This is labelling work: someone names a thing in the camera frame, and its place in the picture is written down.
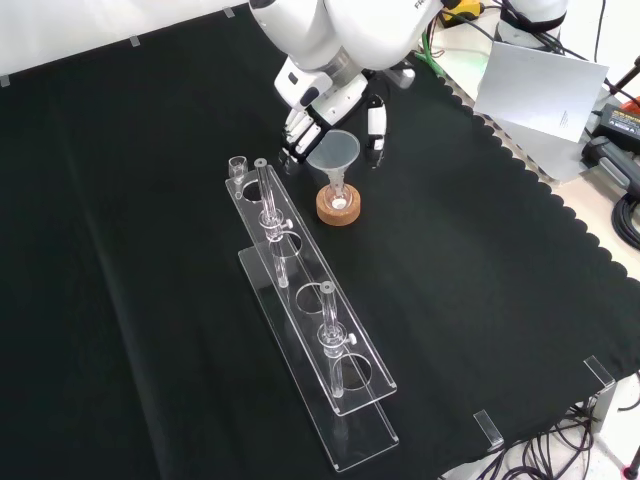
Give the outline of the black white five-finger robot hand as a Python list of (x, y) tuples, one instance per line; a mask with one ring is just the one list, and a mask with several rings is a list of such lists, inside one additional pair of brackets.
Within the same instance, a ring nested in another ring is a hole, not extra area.
[(365, 158), (371, 168), (381, 165), (388, 134), (386, 103), (370, 91), (371, 76), (359, 74), (341, 88), (331, 87), (304, 111), (292, 109), (281, 134), (280, 161), (302, 164), (330, 130), (338, 129), (362, 106), (366, 108)]

